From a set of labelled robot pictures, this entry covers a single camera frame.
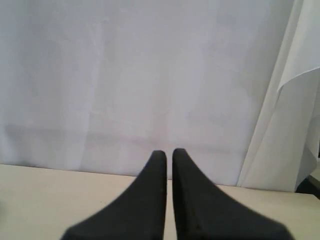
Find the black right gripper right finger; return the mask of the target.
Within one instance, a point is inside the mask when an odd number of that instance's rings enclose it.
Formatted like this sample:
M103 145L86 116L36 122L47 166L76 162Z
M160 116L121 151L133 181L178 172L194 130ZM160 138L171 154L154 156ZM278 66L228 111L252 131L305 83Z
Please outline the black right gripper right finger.
M183 148L172 154L172 197L179 240L293 239L283 224L219 189Z

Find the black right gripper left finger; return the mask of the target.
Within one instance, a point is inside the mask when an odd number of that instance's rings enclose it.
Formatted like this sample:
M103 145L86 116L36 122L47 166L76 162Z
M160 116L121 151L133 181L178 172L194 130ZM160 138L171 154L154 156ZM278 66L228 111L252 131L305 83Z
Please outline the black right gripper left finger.
M152 152L143 170L113 202L69 227L63 240L162 240L167 205L167 157Z

